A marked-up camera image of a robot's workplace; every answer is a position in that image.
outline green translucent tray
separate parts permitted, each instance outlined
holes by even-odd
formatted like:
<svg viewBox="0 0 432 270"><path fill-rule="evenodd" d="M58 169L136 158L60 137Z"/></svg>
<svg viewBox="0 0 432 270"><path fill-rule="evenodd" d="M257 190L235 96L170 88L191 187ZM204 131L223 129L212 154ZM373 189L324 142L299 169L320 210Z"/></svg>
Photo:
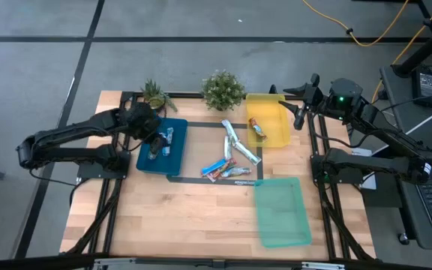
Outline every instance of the green translucent tray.
<svg viewBox="0 0 432 270"><path fill-rule="evenodd" d="M259 237L266 248L311 244L301 186L297 178L265 179L254 183Z"/></svg>

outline white wrapper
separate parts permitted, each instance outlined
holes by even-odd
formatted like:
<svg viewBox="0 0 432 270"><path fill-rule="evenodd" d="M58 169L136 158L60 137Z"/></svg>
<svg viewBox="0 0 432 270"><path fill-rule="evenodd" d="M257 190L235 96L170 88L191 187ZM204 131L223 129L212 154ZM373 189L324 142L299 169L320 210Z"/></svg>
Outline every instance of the white wrapper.
<svg viewBox="0 0 432 270"><path fill-rule="evenodd" d="M241 142L233 143L233 146L238 149L249 161L251 161L254 166L256 166L260 161L261 157L258 157L251 153Z"/></svg>
<svg viewBox="0 0 432 270"><path fill-rule="evenodd" d="M166 140L167 140L169 146L165 146L162 150L163 156L165 156L165 157L170 155L171 141L173 141L173 132L174 132L174 128L168 127L168 134L166 135Z"/></svg>
<svg viewBox="0 0 432 270"><path fill-rule="evenodd" d="M224 137L224 159L228 161L232 157L233 157L233 155L231 154L230 137L229 136L225 136Z"/></svg>
<svg viewBox="0 0 432 270"><path fill-rule="evenodd" d="M234 131L230 120L224 119L223 121L221 121L221 124L223 124L223 126L226 128L226 132L228 133L231 143L234 145L235 142L238 142L238 135L236 135L236 132Z"/></svg>
<svg viewBox="0 0 432 270"><path fill-rule="evenodd" d="M231 176L241 176L244 174L250 174L251 169L250 168L243 168L243 167L233 167L231 169L225 170L223 173L221 173L221 176L224 178L228 178Z"/></svg>

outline gray concrete floor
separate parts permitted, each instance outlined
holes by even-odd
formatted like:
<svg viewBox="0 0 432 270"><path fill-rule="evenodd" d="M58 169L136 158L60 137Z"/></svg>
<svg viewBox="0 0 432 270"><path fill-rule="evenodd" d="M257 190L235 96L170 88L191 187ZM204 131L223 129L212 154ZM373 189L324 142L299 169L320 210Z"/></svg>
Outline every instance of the gray concrete floor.
<svg viewBox="0 0 432 270"><path fill-rule="evenodd" d="M355 29L360 37L376 37L401 4L308 0ZM0 0L0 36L86 36L97 0ZM432 13L432 1L426 1ZM410 5L390 31L410 37L422 15ZM98 37L344 37L344 30L312 13L299 0L164 1L106 0ZM423 36L430 36L426 31ZM136 91L146 78L163 90L198 92L201 80L214 70L236 74L249 92L299 86L311 74L321 87L339 77L356 81L370 99L378 69L388 65L403 44L361 48L353 43L93 43L71 110L69 123L87 119L101 90ZM68 94L83 43L0 43L0 260L11 258L24 226L37 183L20 169L14 148L29 134L56 126ZM410 51L418 48L415 45ZM432 64L432 56L427 60ZM385 101L378 103L384 107ZM71 146L84 146L84 141ZM381 145L369 139L365 147ZM52 177L74 182L76 166L58 164ZM69 187L49 184L28 249L29 257L58 253L68 216ZM368 208L377 256L386 262L432 266L432 250L416 243L402 246L398 212ZM151 269L156 266L144 266ZM186 269L178 266L168 269Z"/></svg>

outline plastic bin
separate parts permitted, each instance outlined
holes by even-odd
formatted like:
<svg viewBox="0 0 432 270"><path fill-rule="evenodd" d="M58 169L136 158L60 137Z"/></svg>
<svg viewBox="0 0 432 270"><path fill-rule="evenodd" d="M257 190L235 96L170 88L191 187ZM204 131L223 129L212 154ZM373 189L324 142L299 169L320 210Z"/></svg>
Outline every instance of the plastic bin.
<svg viewBox="0 0 432 270"><path fill-rule="evenodd" d="M290 144L290 126L287 109L278 101L285 101L282 94L247 94L247 143L251 147L284 147ZM249 119L256 119L262 132L268 137L262 142L249 124Z"/></svg>
<svg viewBox="0 0 432 270"><path fill-rule="evenodd" d="M154 160L148 159L149 145L141 145L136 168L145 173L158 173L167 176L178 176L181 171L183 153L185 152L188 121L177 118L163 118L157 132L167 133L167 128L174 128L171 152L167 157L160 151Z"/></svg>
<svg viewBox="0 0 432 270"><path fill-rule="evenodd" d="M311 244L311 230L297 178L254 183L259 237L266 248Z"/></svg>

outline potted plant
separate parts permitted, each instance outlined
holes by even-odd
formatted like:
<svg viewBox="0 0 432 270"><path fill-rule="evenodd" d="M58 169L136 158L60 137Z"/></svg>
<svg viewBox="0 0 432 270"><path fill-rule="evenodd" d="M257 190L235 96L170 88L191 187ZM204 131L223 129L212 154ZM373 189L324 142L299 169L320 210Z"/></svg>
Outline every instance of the potted plant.
<svg viewBox="0 0 432 270"><path fill-rule="evenodd" d="M233 106L241 104L245 97L245 87L235 75L225 70L216 70L208 79L203 80L201 94L206 99L208 109L233 110Z"/></svg>
<svg viewBox="0 0 432 270"><path fill-rule="evenodd" d="M142 97L153 110L160 112L168 104L175 112L178 111L176 105L171 101L168 94L161 91L161 87L152 79L146 80L144 88L141 88Z"/></svg>

